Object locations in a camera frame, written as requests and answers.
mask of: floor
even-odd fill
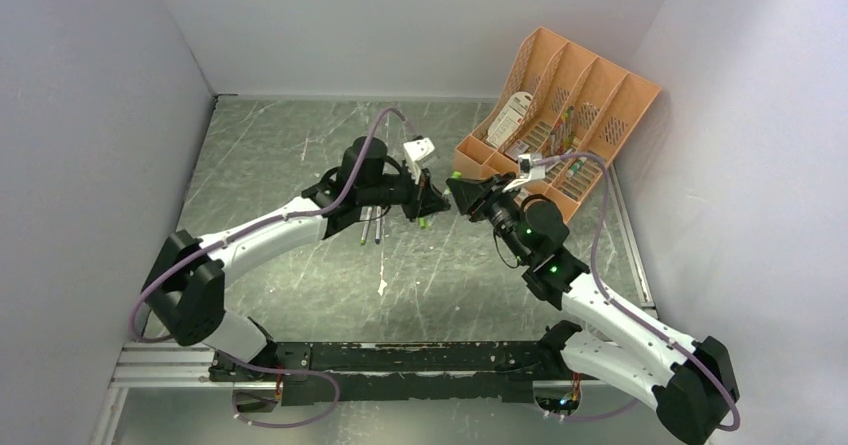
[[[442,184],[452,171],[454,147],[493,106],[222,100],[179,226],[201,235],[282,206],[336,166],[388,105],[399,105],[416,131],[433,140],[440,158],[431,170]],[[378,137],[392,156],[402,157],[406,131],[399,120],[392,117]],[[587,262],[600,192],[598,187],[569,223],[566,246]],[[602,277],[639,303],[618,220],[608,214],[599,256]],[[470,223],[451,210],[420,230],[395,211],[386,228],[382,245],[360,246],[357,225],[273,259],[228,288],[227,306],[281,341],[535,339],[562,318],[530,294],[520,270],[501,263],[487,224]]]

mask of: marker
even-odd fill
[[[360,245],[365,245],[368,241],[368,229],[371,227],[371,214],[374,212],[374,207],[365,209],[365,225],[362,227],[362,238],[359,239]]]
[[[380,218],[377,219],[377,231],[374,234],[374,243],[377,245],[379,245],[380,240],[383,239],[383,220],[385,219],[383,216],[383,207],[379,207],[378,210],[380,211],[380,215],[378,215]]]

